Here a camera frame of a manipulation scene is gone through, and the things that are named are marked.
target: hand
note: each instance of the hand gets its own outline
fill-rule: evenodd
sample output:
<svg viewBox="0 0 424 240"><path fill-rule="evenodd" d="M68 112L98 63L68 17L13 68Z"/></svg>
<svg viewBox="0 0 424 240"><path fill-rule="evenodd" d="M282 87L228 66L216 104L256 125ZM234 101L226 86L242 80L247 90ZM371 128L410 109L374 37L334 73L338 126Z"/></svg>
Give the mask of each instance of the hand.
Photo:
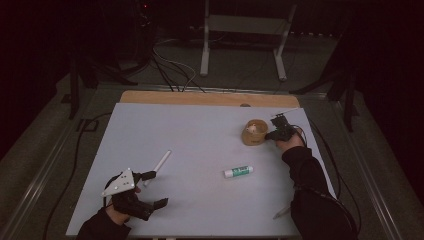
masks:
<svg viewBox="0 0 424 240"><path fill-rule="evenodd" d="M135 193L141 192L141 189L136 186L134 189ZM112 199L110 199L108 203L108 207L106 208L106 214L110 217L110 219L119 226L122 226L124 223L128 222L130 219L130 215L121 213L115 210L113 207Z"/></svg>
<svg viewBox="0 0 424 240"><path fill-rule="evenodd" d="M293 134L293 136L287 142L275 141L275 145L278 148L280 148L281 150L283 150L283 152L289 150L290 148L297 147L297 146L304 147L305 145L303 144L303 141L300 137L301 134L302 134L302 130L300 128L296 128L296 130L299 134Z"/></svg>

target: metal frame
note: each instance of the metal frame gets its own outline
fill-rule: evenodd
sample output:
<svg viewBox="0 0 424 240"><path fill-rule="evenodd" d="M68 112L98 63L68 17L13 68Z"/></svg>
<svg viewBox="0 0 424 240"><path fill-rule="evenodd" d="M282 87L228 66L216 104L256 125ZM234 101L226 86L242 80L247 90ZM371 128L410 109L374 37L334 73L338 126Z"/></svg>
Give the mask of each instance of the metal frame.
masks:
<svg viewBox="0 0 424 240"><path fill-rule="evenodd" d="M284 45L290 32L296 4L293 4L287 19L273 18L249 18L236 16L211 15L209 12L209 0L205 0L205 26L203 39L202 62L200 76L207 76L209 69L209 31L260 33L281 35L280 45L274 49L273 55L278 72L278 79L286 81L287 75L281 58Z"/></svg>

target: tan bowl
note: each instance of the tan bowl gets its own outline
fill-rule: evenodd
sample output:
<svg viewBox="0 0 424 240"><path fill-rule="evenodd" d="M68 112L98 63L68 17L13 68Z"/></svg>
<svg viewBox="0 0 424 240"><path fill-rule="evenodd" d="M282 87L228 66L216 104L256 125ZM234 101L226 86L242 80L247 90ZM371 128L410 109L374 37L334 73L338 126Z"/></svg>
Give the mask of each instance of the tan bowl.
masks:
<svg viewBox="0 0 424 240"><path fill-rule="evenodd" d="M247 146L255 146L265 141L268 132L268 125L260 119L250 120L241 134L243 143Z"/></svg>

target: cable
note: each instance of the cable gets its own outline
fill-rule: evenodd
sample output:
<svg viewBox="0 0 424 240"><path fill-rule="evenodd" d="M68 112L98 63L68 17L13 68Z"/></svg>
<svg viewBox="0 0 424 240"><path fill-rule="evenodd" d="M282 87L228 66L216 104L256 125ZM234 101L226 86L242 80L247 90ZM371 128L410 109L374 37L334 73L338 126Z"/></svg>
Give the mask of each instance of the cable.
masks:
<svg viewBox="0 0 424 240"><path fill-rule="evenodd" d="M183 87L183 89L181 90L181 92L184 92L185 90L186 90L186 88L188 87L188 85L190 84L190 83L193 83L196 87L198 87L202 92L204 92L205 93L205 91L197 84L197 83L195 83L194 81L193 81L193 79L197 76L197 74L196 74L196 71L192 68L192 67L190 67L190 66L188 66L188 65L186 65L186 64L184 64L184 63L180 63L180 62L176 62L176 61L172 61L172 60L169 60L169 59L166 59L166 58L164 58L164 57L162 57L161 55L159 55L157 52L156 52L156 50L153 48L153 53L154 53L154 55L155 56L157 56L160 60L162 60L162 61L165 61L165 62L167 62L167 63L170 63L170 64L172 64L173 66L175 66L176 68L178 68L178 70L180 70L180 74L182 74L183 76L185 76L186 77L186 84L184 85L184 87ZM188 75L187 75L187 73L180 67L180 66L178 66L178 65L180 65L180 66L183 66L183 67L186 67L186 68L188 68L188 69L190 69L192 72L193 72L193 75L189 78L188 77Z"/></svg>
<svg viewBox="0 0 424 240"><path fill-rule="evenodd" d="M165 83L169 86L169 88L171 89L171 91L174 92L174 88L172 88L172 85L170 83L170 80L167 78L166 73L160 68L159 63L156 61L155 58L153 58L153 62L156 64L156 69L159 70L159 73L162 76L162 78L165 81Z"/></svg>
<svg viewBox="0 0 424 240"><path fill-rule="evenodd" d="M164 43L167 43L167 42L173 42L173 41L179 41L179 39L176 39L176 38L166 39L166 40L163 40L163 41L161 41L161 42L157 42L157 43L155 43L155 46L157 46L157 45L161 45L161 44L164 44Z"/></svg>
<svg viewBox="0 0 424 240"><path fill-rule="evenodd" d="M57 199L57 201L56 201L56 203L54 204L54 206L53 206L52 210L50 211L50 214L49 214L49 216L48 216L48 218L47 218L47 222L46 222L46 224L45 224L45 226L44 226L43 240L46 240L46 239L47 239L47 232L48 232L48 228L49 228L49 225L50 225L50 221L52 220L53 214L54 214L54 212L56 211L57 206L59 206L60 201L62 200L63 196L65 195L66 190L68 190L68 187L69 187L69 185L71 184L72 178L73 178L73 177L74 177L74 175L75 175L75 171L76 171L76 169L77 169L77 163L78 163L78 152L79 152L79 146L80 146L80 142L81 142L82 135L83 135L83 133L85 132L85 129L86 129L86 128L87 128L87 127L88 127L88 126L89 126L92 122L97 121L97 119L99 119L99 118L101 118L101 117L103 117L103 116L111 115L111 114L112 114L112 113L104 113L104 114L101 114L101 115L99 115L99 116L97 116L97 117L95 117L95 118L93 118L93 119L88 120L88 122L86 122L86 123L84 124L84 126L82 127L82 129L81 129L81 131L80 131L80 133L79 133L79 135L78 135L78 140L77 140L77 143L76 143L76 148L75 148L75 153L74 153L74 164L73 164L73 168L72 168L71 175L69 176L69 179L68 179L68 182L67 182L67 183L66 183L66 185L65 185L65 188L63 189L62 193L59 195L59 198Z"/></svg>
<svg viewBox="0 0 424 240"><path fill-rule="evenodd" d="M303 145L305 147L308 147L308 139L306 139L306 134L305 131L303 131L303 129L301 127L299 127L298 125L290 125L294 128L299 128L302 131L302 134L300 134L297 130L296 130L296 135L300 137L300 140L302 140Z"/></svg>
<svg viewBox="0 0 424 240"><path fill-rule="evenodd" d="M339 172L339 170L338 170L338 168L337 168L337 165L336 165L336 162L335 162L335 159L334 159L334 156L333 156L333 153L332 153L332 151L331 151L331 149L330 149L330 146L328 145L328 143L327 143L327 141L324 139L324 137L323 137L323 135L321 134L321 132L319 131L319 129L318 129L318 127L317 127L317 125L312 121L312 119L310 119L309 117L308 117L308 120L309 120L309 122L312 124L311 126L312 126L312 129L319 135L319 137L321 138L321 140L323 141L323 143L324 143L324 146L325 146L325 149L327 150L327 153L328 153L328 155L329 155L329 157L330 157L330 160L331 160L331 162L332 162L332 164L333 164L333 167L334 167L334 170L335 170L335 172L336 172L336 175L337 175L337 181L338 181L338 193L337 193L337 199L339 199L339 197L340 197L340 194L341 194L341 183L340 183L340 181L343 183L343 185L346 187L346 190L348 191L348 193L349 193L349 195L350 195L350 197L352 198L352 201L353 201L353 203L355 204L355 208L356 208L356 211L357 211L357 214L358 214L358 221L359 221L359 223L358 223L358 226L357 226L357 235L361 232L361 228L362 228L362 217L361 217L361 212L360 212L360 210L359 210L359 205L358 205L358 202L356 201L356 199L355 199L355 196L353 195L353 193L352 193L352 191L350 190L350 188L349 188L349 186L346 184L346 182L345 182L345 180L343 179L343 177L340 175L340 172Z"/></svg>
<svg viewBox="0 0 424 240"><path fill-rule="evenodd" d="M352 232L358 236L359 235L359 231L358 231L358 227L356 226L356 222L352 216L352 214L349 212L349 210L343 205L343 203L341 201L339 201L338 199L335 199L333 196L331 196L330 194L326 194L324 192L321 192L317 189L314 189L312 187L309 187L307 185L297 185L295 186L295 191L308 191L310 193L316 194L317 196L335 204L336 206L338 206L340 208L340 210L343 212L343 215L346 217L347 221L349 222L350 228L352 230Z"/></svg>

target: floor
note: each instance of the floor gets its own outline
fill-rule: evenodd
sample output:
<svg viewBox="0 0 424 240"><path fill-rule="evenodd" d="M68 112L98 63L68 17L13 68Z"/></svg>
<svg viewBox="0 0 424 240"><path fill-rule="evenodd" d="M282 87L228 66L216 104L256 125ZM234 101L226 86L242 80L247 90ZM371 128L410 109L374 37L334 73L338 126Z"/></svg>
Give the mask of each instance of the floor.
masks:
<svg viewBox="0 0 424 240"><path fill-rule="evenodd" d="M286 82L278 80L271 47L266 44L216 41L207 77L198 75L201 40L163 39L156 44L155 59L165 65L159 66L171 79L174 91L288 94L319 79L336 44L337 39L332 38L290 35L283 52ZM128 67L132 63L121 64ZM137 86L124 86L101 74L99 78L97 89L80 87L81 106L73 120L68 119L70 106L61 103L69 93L69 76L58 82L57 95L0 162L0 238L72 239L65 232L108 117L100 117L97 129L84 134L77 130L79 124L113 111L125 90L171 91L153 61L128 76ZM348 132L341 121L343 101L329 102L325 98L329 87L321 86L298 99L330 146L338 170L359 205L360 214L343 186L341 200L358 223L361 219L359 238L422 239L424 210L361 93L356 92L354 100L354 131ZM337 186L325 142L318 134L316 139L333 185Z"/></svg>

